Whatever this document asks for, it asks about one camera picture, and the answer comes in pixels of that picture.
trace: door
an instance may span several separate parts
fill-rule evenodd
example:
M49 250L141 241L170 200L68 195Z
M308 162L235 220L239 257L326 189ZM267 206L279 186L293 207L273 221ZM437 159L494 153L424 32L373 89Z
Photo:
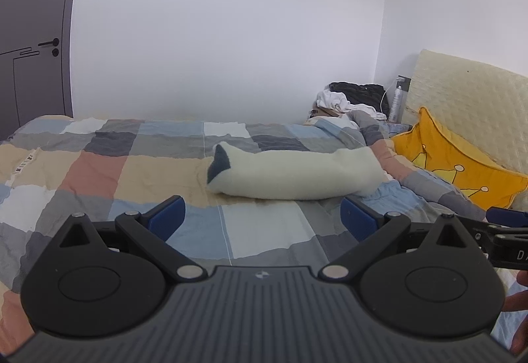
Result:
M0 0L0 140L42 115L72 115L73 0Z

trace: pile of clothes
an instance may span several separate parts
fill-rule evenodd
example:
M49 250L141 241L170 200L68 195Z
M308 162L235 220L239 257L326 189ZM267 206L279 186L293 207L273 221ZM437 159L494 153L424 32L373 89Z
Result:
M331 83L328 89L317 94L310 117L328 116L349 118L351 111L365 111L380 124L391 136L407 132L410 125L387 122L390 108L385 96L385 89L379 84L358 85L354 83Z

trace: door handle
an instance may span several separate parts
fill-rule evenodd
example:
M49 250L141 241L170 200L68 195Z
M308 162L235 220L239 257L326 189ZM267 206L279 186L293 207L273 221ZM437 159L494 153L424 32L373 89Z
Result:
M54 38L53 41L48 41L47 43L40 43L39 47L43 45L50 45L50 44L53 44L54 47L57 47L57 45L59 45L59 38Z

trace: hand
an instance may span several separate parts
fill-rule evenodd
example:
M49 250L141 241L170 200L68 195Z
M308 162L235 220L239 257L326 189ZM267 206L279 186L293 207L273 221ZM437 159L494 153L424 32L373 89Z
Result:
M517 282L528 287L528 271L519 271L517 274ZM528 290L506 297L502 308L504 312L514 312L525 309L528 309ZM528 315L519 325L517 332L515 332L515 335L511 340L511 344L510 351L514 354L519 354L528 345Z

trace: cylindrical bolster pillow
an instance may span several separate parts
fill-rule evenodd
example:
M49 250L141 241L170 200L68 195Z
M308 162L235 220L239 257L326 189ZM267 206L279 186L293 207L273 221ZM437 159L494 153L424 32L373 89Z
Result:
M334 153L268 150L247 153L220 142L208 169L214 193L257 199L325 199L347 194L366 196L386 180L369 147Z

